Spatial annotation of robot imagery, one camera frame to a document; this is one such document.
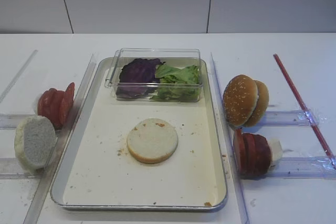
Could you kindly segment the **green lettuce leaf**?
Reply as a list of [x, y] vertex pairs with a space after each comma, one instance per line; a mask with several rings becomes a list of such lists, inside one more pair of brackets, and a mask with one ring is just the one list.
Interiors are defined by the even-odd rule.
[[197, 101], [199, 98], [199, 68], [197, 65], [179, 69], [169, 65], [159, 65], [155, 77], [163, 86], [151, 100], [155, 101]]

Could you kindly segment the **right dark red meat slices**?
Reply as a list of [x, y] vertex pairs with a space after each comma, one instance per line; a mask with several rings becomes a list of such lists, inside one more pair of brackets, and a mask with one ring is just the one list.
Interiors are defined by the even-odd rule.
[[236, 129], [233, 146], [241, 176], [258, 177], [268, 173], [272, 155], [270, 146], [264, 136], [242, 133], [241, 129]]

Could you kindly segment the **left red tomato slices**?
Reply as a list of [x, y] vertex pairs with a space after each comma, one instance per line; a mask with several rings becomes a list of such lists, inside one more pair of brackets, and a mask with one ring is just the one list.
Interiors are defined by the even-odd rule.
[[65, 91], [50, 88], [37, 103], [37, 114], [48, 118], [56, 130], [61, 129], [74, 103], [75, 83], [68, 85]]

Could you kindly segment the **white bread bun slice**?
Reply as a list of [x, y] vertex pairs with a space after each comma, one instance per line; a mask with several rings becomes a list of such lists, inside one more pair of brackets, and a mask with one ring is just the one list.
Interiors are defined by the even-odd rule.
[[46, 117], [29, 116], [16, 127], [15, 156], [22, 168], [31, 174], [45, 167], [55, 144], [55, 129]]

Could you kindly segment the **purple cabbage leaf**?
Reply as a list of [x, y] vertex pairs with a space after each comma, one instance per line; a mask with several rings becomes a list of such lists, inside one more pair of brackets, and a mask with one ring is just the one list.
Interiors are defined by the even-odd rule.
[[[120, 83], [159, 83], [155, 77], [156, 67], [163, 65], [159, 58], [155, 59], [134, 59], [125, 65], [119, 75]], [[147, 94], [152, 88], [130, 86], [123, 84], [118, 87], [116, 95], [120, 99], [136, 99]]]

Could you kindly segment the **clear plastic container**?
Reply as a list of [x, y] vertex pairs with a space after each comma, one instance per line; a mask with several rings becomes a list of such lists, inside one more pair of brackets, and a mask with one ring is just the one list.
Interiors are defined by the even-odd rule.
[[202, 63], [197, 49], [122, 48], [104, 85], [118, 100], [196, 102], [203, 86]]

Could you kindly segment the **bottom bun slice on tray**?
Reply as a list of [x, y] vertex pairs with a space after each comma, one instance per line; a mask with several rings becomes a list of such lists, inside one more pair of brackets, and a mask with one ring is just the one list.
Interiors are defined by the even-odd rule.
[[168, 122], [149, 118], [138, 123], [127, 136], [129, 153], [139, 162], [157, 164], [170, 158], [178, 146], [178, 134]]

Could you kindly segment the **sesame burger bun top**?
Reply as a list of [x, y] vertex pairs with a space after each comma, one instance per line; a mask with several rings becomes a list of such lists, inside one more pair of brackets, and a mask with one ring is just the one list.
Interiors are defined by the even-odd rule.
[[223, 105], [226, 120], [240, 127], [251, 117], [258, 100], [256, 82], [244, 74], [231, 79], [224, 90]]

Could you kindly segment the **plain burger bun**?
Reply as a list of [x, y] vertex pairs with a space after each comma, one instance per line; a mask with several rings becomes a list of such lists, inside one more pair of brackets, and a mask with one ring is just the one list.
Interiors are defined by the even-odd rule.
[[244, 124], [245, 127], [256, 125], [265, 114], [269, 104], [269, 92], [267, 86], [258, 80], [255, 80], [255, 83], [258, 88], [258, 100], [252, 115]]

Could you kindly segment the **clear holder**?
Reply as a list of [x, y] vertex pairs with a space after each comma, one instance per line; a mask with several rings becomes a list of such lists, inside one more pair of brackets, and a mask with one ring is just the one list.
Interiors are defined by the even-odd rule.
[[16, 158], [1, 158], [0, 165], [1, 179], [39, 178], [43, 173], [43, 170], [38, 170], [34, 173], [24, 170]]
[[318, 126], [319, 121], [310, 110], [266, 111], [260, 126]]
[[335, 160], [328, 157], [284, 157], [269, 170], [267, 176], [335, 179]]
[[0, 115], [0, 129], [12, 130], [16, 129], [18, 124], [31, 114], [1, 114]]

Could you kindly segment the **left upper clear holder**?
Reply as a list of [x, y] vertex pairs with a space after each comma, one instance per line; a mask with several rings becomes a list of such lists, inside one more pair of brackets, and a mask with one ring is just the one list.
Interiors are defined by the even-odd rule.
[[12, 130], [16, 129], [18, 124], [31, 114], [1, 114], [0, 115], [0, 129]]

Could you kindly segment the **left lower clear holder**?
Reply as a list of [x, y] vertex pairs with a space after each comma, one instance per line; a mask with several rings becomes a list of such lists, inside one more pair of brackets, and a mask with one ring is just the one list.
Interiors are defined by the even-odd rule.
[[39, 178], [43, 173], [43, 170], [38, 170], [34, 173], [24, 170], [16, 158], [1, 158], [0, 165], [1, 179]]

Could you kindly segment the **right inner clear rail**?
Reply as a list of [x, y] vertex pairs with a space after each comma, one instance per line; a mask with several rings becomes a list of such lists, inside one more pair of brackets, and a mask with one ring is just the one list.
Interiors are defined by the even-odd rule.
[[230, 175], [233, 180], [233, 185], [235, 188], [235, 195], [236, 195], [237, 204], [238, 204], [240, 223], [250, 223], [248, 212], [246, 209], [242, 185], [241, 185], [241, 181], [239, 178], [237, 164], [235, 160], [234, 148], [232, 144], [232, 134], [231, 134], [231, 131], [229, 129], [229, 126], [225, 118], [223, 98], [222, 98], [222, 93], [220, 91], [221, 89], [219, 85], [219, 78], [218, 78], [216, 64], [215, 64], [212, 52], [210, 53], [210, 66], [211, 66], [211, 72], [214, 75], [213, 83], [214, 83], [214, 88], [215, 88], [216, 101], [217, 101], [217, 106], [218, 106], [218, 110], [219, 110], [221, 121], [222, 121], [224, 141], [225, 141], [226, 150], [227, 150], [227, 158], [228, 158], [228, 163], [230, 166], [229, 170], [230, 170]]

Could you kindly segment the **clear rail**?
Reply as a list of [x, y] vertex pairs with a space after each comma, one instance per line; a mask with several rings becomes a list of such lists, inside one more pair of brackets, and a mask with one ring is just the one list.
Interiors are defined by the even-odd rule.
[[67, 147], [68, 139], [72, 135], [72, 130], [74, 129], [78, 121], [78, 117], [81, 113], [82, 104], [85, 100], [86, 92], [89, 87], [92, 75], [95, 72], [96, 64], [96, 57], [95, 55], [92, 55], [87, 65], [85, 74], [83, 75], [80, 86], [77, 89], [73, 107], [68, 114], [67, 122], [65, 123], [63, 129], [59, 132], [56, 145], [40, 177], [40, 182], [38, 184], [37, 190], [34, 194], [26, 217], [23, 221], [23, 224], [37, 223], [38, 221], [40, 212], [43, 208], [45, 199], [51, 187], [54, 174], [57, 170], [64, 149]]
[[233, 185], [235, 188], [235, 195], [236, 195], [237, 204], [238, 204], [240, 223], [250, 223], [248, 212], [246, 209], [242, 185], [241, 185], [241, 181], [239, 178], [237, 164], [235, 160], [234, 148], [232, 144], [232, 134], [231, 134], [231, 131], [229, 129], [229, 126], [225, 118], [223, 98], [222, 98], [222, 93], [220, 91], [221, 89], [219, 85], [219, 78], [218, 78], [216, 64], [215, 64], [212, 52], [210, 53], [210, 66], [211, 66], [211, 72], [214, 75], [213, 83], [214, 83], [214, 88], [215, 88], [216, 101], [217, 101], [217, 106], [218, 106], [218, 110], [219, 110], [221, 121], [222, 121], [224, 141], [225, 141], [226, 150], [227, 150], [227, 158], [228, 158], [228, 163], [230, 166], [229, 170], [230, 170], [230, 175], [233, 180]]
[[30, 62], [33, 60], [33, 58], [37, 55], [38, 50], [34, 50], [31, 55], [28, 57], [28, 59], [25, 61], [25, 63], [21, 66], [21, 68], [18, 70], [18, 72], [14, 75], [12, 80], [9, 82], [7, 87], [3, 90], [0, 96], [0, 103], [5, 99], [7, 94], [10, 92], [12, 87], [16, 84], [17, 80], [20, 78], [20, 76], [23, 74], [25, 69], [29, 66]]

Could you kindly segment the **left outer clear rail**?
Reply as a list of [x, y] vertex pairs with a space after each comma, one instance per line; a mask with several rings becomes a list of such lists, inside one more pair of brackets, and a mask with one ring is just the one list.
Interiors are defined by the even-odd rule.
[[5, 99], [7, 94], [10, 92], [12, 87], [16, 84], [17, 80], [20, 78], [20, 76], [23, 74], [25, 69], [29, 66], [30, 62], [33, 60], [33, 58], [37, 55], [38, 50], [34, 50], [31, 55], [28, 57], [28, 59], [25, 61], [25, 63], [21, 66], [21, 68], [18, 70], [18, 72], [14, 75], [12, 80], [9, 82], [7, 87], [3, 90], [0, 96], [0, 103]]

